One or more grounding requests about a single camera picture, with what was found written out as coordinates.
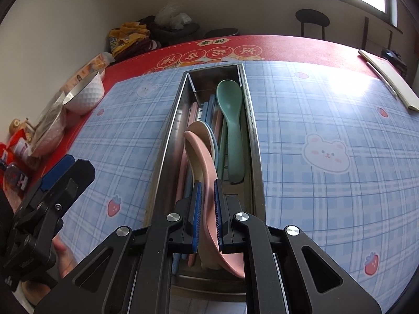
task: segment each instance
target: textured white bowl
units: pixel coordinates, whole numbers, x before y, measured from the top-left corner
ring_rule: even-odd
[[[102,100],[105,89],[99,72],[90,73],[83,78],[65,96],[63,106],[78,115],[85,115],[93,110]]]
[[[99,72],[100,77],[101,77],[101,79],[103,81],[103,79],[105,78],[105,69],[100,69],[98,72]]]

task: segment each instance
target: green spoon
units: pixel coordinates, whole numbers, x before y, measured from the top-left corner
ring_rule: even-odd
[[[233,80],[223,80],[217,86],[218,106],[223,112],[228,130],[228,178],[240,183],[244,178],[244,157],[240,131],[240,110],[243,104],[241,88]]]

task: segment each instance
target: checkered tablecloth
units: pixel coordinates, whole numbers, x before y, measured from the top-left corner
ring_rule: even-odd
[[[299,226],[387,311],[419,262],[419,114],[406,110],[380,80],[352,71],[290,62],[244,65],[267,224]],[[96,168],[61,230],[78,260],[118,226],[142,226],[166,118],[190,69],[115,84],[76,138],[70,153]],[[326,155],[334,164],[325,165]],[[173,301],[173,313],[219,306],[206,301],[196,311],[195,300]],[[245,310],[226,306],[234,314]]]

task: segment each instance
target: yellow clothing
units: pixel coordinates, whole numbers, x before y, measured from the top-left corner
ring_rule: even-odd
[[[129,46],[135,44],[137,40],[146,39],[149,36],[150,31],[146,25],[123,23],[120,28],[115,28],[109,32],[112,56],[116,57]]]

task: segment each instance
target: plastic bag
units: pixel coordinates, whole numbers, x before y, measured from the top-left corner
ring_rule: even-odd
[[[154,22],[160,27],[170,27],[173,17],[182,12],[182,5],[176,2],[169,2],[156,15]]]
[[[175,30],[183,29],[183,26],[192,22],[192,19],[189,17],[188,14],[180,13],[172,18],[170,21],[170,28]]]
[[[110,63],[114,62],[115,59],[112,54],[108,52],[102,52],[80,68],[76,74],[74,74],[65,85],[61,86],[60,91],[67,94],[71,89],[76,86],[81,79],[89,75],[94,71],[104,69],[109,66]]]

